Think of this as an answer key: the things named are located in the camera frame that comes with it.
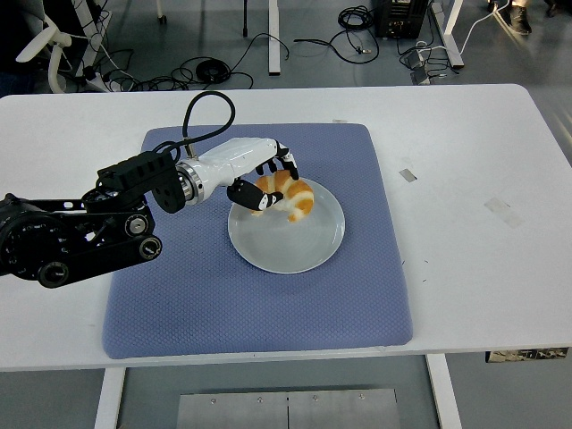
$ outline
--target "white plate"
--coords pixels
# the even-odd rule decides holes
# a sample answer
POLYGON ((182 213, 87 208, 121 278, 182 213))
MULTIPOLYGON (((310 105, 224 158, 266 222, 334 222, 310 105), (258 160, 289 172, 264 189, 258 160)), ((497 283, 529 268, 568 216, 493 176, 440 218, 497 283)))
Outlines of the white plate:
POLYGON ((345 231, 340 203, 322 185, 303 181, 314 191, 314 207, 298 222, 288 222, 287 212, 272 208, 254 216, 247 208, 232 205, 229 236, 252 265, 270 273, 303 273, 323 264, 340 246, 345 231))

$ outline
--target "bread roll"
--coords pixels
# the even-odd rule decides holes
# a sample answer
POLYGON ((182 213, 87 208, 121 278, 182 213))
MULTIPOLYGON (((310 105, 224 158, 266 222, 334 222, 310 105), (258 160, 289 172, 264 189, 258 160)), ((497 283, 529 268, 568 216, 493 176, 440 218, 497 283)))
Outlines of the bread roll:
MULTIPOLYGON (((255 183, 263 192, 281 192, 284 199, 271 206, 276 210, 289 212, 289 222, 298 222, 312 211, 314 206, 314 191, 303 180, 295 181, 288 170, 278 170, 272 176, 263 176, 255 183)), ((263 212, 253 211, 260 216, 263 212)))

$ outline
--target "metal plate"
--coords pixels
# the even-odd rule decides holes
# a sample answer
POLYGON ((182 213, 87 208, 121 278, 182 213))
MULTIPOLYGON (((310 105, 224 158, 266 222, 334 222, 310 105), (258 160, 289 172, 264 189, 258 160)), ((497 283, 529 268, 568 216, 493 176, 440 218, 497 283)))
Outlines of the metal plate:
POLYGON ((290 429, 400 427, 393 389, 291 392, 289 419, 290 429))
POLYGON ((177 429, 288 429, 288 394, 181 395, 177 429))
POLYGON ((400 428, 393 389, 182 395, 177 429, 400 428))

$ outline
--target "blue mat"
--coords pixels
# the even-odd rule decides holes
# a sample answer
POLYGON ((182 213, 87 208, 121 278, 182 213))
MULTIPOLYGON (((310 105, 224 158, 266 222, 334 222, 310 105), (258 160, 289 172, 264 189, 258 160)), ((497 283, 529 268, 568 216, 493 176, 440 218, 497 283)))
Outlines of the blue mat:
MULTIPOLYGON (((191 136, 213 127, 193 127, 191 136)), ((299 274, 255 268, 227 232, 224 188, 198 206, 163 212, 148 196, 156 260, 114 273, 103 344, 110 358, 405 344, 412 336, 407 288, 374 147, 356 124, 234 125, 197 143, 199 154, 233 137, 289 147, 299 172, 339 200, 346 233, 324 264, 299 274)), ((143 150, 181 139, 152 130, 143 150)), ((247 179, 254 181, 253 173, 247 179)))

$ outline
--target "shoe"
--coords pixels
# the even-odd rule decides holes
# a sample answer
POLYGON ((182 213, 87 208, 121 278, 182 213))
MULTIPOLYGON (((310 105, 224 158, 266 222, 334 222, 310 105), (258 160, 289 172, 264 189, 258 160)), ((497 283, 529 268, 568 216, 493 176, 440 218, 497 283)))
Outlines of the shoe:
POLYGON ((509 28, 517 34, 526 36, 533 32, 526 17, 526 8, 516 5, 505 7, 500 10, 500 16, 509 28))

